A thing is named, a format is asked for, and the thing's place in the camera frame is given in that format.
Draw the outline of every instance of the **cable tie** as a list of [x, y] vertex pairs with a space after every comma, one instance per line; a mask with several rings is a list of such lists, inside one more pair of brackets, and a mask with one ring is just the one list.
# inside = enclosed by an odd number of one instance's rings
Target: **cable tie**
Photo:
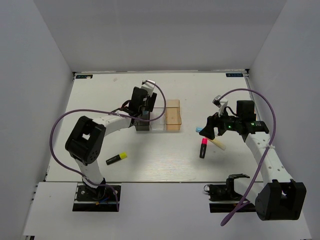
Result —
[[273, 145], [269, 145], [269, 143], [267, 143], [265, 146], [262, 147], [263, 149], [269, 148], [269, 149], [275, 149], [276, 147]]

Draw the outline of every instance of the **white platform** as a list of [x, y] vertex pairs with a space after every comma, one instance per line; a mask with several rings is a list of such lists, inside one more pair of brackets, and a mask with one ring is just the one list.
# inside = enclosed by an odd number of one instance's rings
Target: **white platform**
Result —
[[[98, 164], [107, 182], [224, 182], [230, 174], [253, 176], [257, 163], [236, 132], [226, 132], [218, 139], [225, 151], [208, 143], [205, 159], [199, 158], [202, 137], [195, 132], [207, 117], [217, 112], [214, 97], [235, 88], [246, 88], [243, 77], [226, 77], [225, 73], [120, 73], [94, 74], [92, 79], [75, 79], [67, 111], [97, 109], [112, 111], [130, 99], [135, 86], [151, 79], [162, 88], [167, 99], [180, 99], [182, 126], [179, 133], [142, 133], [134, 127], [104, 138]], [[237, 100], [249, 100], [248, 92], [234, 92], [227, 97], [236, 110]], [[158, 94], [156, 106], [162, 107]], [[66, 165], [78, 169], [65, 150], [65, 143], [79, 117], [101, 114], [77, 112], [67, 116], [58, 134], [55, 152]], [[110, 166], [106, 160], [127, 152], [128, 158]], [[47, 181], [80, 182], [79, 175], [65, 170], [51, 159]]]
[[72, 212], [77, 183], [41, 182], [23, 234], [35, 240], [301, 240], [297, 221], [261, 221], [255, 212], [210, 213], [204, 183], [123, 183], [119, 212]]

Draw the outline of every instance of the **pink highlighter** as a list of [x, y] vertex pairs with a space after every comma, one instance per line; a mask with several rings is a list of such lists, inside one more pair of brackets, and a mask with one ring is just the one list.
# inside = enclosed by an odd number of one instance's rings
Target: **pink highlighter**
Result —
[[206, 155], [208, 139], [202, 138], [201, 148], [200, 148], [200, 158], [204, 159]]

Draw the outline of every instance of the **gray wall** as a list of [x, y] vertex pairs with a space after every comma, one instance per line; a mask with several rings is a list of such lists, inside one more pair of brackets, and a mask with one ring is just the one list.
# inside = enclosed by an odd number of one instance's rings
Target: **gray wall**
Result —
[[[289, 0], [250, 71], [253, 88], [274, 107], [279, 157], [306, 185], [303, 211], [313, 239], [320, 239], [319, 9], [318, 0]], [[270, 126], [270, 111], [258, 103]]]
[[74, 72], [250, 68], [286, 0], [34, 0]]
[[0, 239], [20, 239], [72, 73], [32, 0], [0, 1]]

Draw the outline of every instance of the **yellow highlighter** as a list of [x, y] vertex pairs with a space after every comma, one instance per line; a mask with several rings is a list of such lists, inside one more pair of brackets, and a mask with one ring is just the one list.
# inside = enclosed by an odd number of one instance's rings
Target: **yellow highlighter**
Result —
[[106, 164], [110, 165], [110, 164], [114, 164], [122, 159], [125, 159], [127, 157], [127, 153], [126, 152], [122, 152], [114, 157], [109, 158], [108, 160], [106, 160]]

